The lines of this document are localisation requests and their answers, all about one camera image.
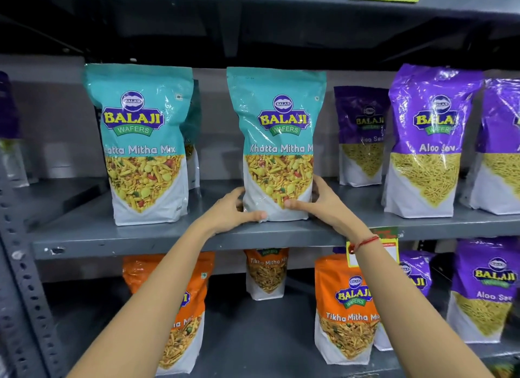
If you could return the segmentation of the person's right hand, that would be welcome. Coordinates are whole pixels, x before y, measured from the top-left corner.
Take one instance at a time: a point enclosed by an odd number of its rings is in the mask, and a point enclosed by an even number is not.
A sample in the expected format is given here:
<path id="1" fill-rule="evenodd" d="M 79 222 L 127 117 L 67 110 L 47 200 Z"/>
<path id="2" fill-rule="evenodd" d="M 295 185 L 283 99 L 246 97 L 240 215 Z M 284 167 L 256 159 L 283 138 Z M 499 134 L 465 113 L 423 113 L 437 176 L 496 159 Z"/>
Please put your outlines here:
<path id="1" fill-rule="evenodd" d="M 308 212 L 331 226 L 337 233 L 353 244 L 358 244 L 373 236 L 373 233 L 339 198 L 323 178 L 313 177 L 313 187 L 318 198 L 315 212 Z"/>

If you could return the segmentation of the person's left hand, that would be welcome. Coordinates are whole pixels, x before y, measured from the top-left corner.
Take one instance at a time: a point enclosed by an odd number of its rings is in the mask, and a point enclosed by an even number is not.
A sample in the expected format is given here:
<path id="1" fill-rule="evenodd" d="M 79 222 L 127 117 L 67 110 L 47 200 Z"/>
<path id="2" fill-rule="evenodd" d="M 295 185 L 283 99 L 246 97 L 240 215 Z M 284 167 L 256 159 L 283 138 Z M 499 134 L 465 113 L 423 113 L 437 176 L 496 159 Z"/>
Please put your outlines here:
<path id="1" fill-rule="evenodd" d="M 197 219 L 197 229 L 206 237 L 212 237 L 240 226 L 240 212 L 243 202 L 240 198 L 244 187 L 237 187 L 218 199 L 215 204 Z"/>

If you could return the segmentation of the teal snack packet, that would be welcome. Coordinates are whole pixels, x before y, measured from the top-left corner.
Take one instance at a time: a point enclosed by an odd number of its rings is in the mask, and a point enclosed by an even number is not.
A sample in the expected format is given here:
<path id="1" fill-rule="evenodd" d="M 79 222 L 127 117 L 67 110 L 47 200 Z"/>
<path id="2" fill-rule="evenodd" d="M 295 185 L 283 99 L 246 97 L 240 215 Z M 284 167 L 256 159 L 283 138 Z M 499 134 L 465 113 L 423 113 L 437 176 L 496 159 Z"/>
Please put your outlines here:
<path id="1" fill-rule="evenodd" d="M 200 187 L 200 165 L 197 144 L 202 123 L 199 81 L 193 80 L 193 93 L 185 121 L 180 130 L 184 138 L 189 190 Z"/>
<path id="2" fill-rule="evenodd" d="M 327 87 L 325 72 L 229 67 L 227 86 L 244 136 L 246 211 L 266 221 L 308 219 L 287 200 L 311 201 L 314 132 Z"/>
<path id="3" fill-rule="evenodd" d="M 87 63 L 83 81 L 100 109 L 115 224 L 178 221 L 188 206 L 180 126 L 191 104 L 192 68 Z"/>

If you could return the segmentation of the person's left forearm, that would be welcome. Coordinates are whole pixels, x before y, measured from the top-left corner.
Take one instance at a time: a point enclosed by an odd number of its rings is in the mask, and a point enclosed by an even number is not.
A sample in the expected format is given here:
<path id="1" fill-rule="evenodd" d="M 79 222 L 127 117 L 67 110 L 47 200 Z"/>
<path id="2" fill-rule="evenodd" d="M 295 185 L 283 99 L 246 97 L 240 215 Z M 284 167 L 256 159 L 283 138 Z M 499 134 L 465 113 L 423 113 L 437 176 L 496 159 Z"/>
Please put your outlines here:
<path id="1" fill-rule="evenodd" d="M 214 231 L 192 224 L 67 378 L 154 378 L 198 255 Z"/>

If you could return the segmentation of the person's right forearm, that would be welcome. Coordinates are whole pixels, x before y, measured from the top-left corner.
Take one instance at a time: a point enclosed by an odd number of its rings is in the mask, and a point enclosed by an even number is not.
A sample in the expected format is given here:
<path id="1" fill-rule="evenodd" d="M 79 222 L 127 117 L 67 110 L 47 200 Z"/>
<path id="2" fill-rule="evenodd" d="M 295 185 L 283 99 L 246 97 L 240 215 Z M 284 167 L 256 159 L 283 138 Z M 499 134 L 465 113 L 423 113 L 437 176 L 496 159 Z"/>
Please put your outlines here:
<path id="1" fill-rule="evenodd" d="M 354 253 L 408 378 L 494 378 L 375 236 Z"/>

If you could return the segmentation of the orange snack packet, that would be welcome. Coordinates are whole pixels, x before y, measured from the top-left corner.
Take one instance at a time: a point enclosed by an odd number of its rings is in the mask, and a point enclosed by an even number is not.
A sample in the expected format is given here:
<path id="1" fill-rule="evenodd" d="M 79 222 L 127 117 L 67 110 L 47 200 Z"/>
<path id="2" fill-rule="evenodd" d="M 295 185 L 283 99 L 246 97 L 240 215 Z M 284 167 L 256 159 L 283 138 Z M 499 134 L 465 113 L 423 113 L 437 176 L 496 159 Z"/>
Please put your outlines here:
<path id="1" fill-rule="evenodd" d="M 139 290 L 163 257 L 163 254 L 123 257 L 122 276 L 132 294 Z M 203 342 L 207 283 L 214 265 L 214 252 L 199 254 L 159 361 L 156 373 L 159 378 L 190 374 L 196 365 Z"/>
<path id="2" fill-rule="evenodd" d="M 288 271 L 289 248 L 247 249 L 245 286 L 254 301 L 282 298 Z"/>
<path id="3" fill-rule="evenodd" d="M 373 296 L 359 267 L 345 254 L 315 262 L 315 345 L 329 365 L 369 364 L 380 322 Z"/>

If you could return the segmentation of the purple snack packet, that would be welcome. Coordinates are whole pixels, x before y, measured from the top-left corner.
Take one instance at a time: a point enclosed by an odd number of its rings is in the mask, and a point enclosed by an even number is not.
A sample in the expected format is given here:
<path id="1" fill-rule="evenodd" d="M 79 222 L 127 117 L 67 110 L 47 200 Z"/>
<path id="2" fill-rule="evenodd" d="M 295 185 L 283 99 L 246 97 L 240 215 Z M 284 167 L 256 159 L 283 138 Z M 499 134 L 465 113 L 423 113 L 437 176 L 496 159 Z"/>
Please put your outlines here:
<path id="1" fill-rule="evenodd" d="M 0 164 L 13 188 L 29 186 L 20 118 L 9 76 L 3 71 L 0 71 Z"/>
<path id="2" fill-rule="evenodd" d="M 447 323 L 467 344 L 499 343 L 519 283 L 518 237 L 458 239 Z"/>
<path id="3" fill-rule="evenodd" d="M 486 80 L 475 151 L 460 202 L 494 215 L 520 214 L 520 79 Z"/>
<path id="4" fill-rule="evenodd" d="M 335 86 L 339 126 L 339 182 L 350 187 L 381 184 L 388 89 Z"/>
<path id="5" fill-rule="evenodd" d="M 484 72 L 403 64 L 389 89 L 395 143 L 382 205 L 402 218 L 452 217 L 463 139 Z"/>
<path id="6" fill-rule="evenodd" d="M 421 250 L 403 250 L 400 252 L 400 267 L 415 287 L 427 297 L 432 286 L 430 260 L 434 254 Z M 374 336 L 374 347 L 378 351 L 391 351 L 392 345 L 381 322 L 378 323 Z"/>

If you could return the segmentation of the colourful shelf price tag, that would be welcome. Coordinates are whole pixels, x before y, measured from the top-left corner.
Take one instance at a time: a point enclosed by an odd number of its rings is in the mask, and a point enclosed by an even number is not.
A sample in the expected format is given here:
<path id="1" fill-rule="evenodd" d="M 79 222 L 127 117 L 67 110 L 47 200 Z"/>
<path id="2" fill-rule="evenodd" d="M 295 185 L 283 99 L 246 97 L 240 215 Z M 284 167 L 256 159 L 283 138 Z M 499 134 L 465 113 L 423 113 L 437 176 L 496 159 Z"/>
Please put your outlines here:
<path id="1" fill-rule="evenodd" d="M 397 263 L 399 263 L 400 256 L 399 256 L 399 240 L 398 240 L 397 228 L 396 227 L 383 227 L 383 228 L 372 228 L 370 230 L 373 234 L 377 235 L 380 238 L 380 241 L 383 244 L 385 250 L 389 253 L 390 256 L 393 257 L 393 259 Z M 350 254 L 350 252 L 349 252 L 350 244 L 351 244 L 350 241 L 347 240 L 347 242 L 346 242 L 347 265 L 349 268 L 357 268 L 357 267 L 359 267 L 357 258 L 355 257 L 354 254 Z"/>

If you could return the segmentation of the grey metal shelf rack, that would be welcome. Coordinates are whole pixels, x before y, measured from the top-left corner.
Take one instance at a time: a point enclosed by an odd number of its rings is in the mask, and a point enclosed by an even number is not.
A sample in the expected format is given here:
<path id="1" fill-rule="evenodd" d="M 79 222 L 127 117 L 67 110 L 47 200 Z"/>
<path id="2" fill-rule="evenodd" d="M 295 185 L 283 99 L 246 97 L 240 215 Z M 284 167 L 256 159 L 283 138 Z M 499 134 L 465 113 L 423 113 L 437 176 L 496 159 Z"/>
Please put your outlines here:
<path id="1" fill-rule="evenodd" d="M 86 62 L 187 66 L 199 81 L 201 186 L 172 224 L 117 226 L 103 169 L 99 112 Z M 1 179 L 3 329 L 20 377 L 62 378 L 129 296 L 122 257 L 165 253 L 218 198 L 242 183 L 243 135 L 226 67 L 325 70 L 314 134 L 316 172 L 400 247 L 451 252 L 458 237 L 520 235 L 520 215 L 458 202 L 452 218 L 385 213 L 381 187 L 337 182 L 333 87 L 388 88 L 403 63 L 520 77 L 520 0 L 0 0 L 0 70 L 12 81 L 39 181 Z"/>

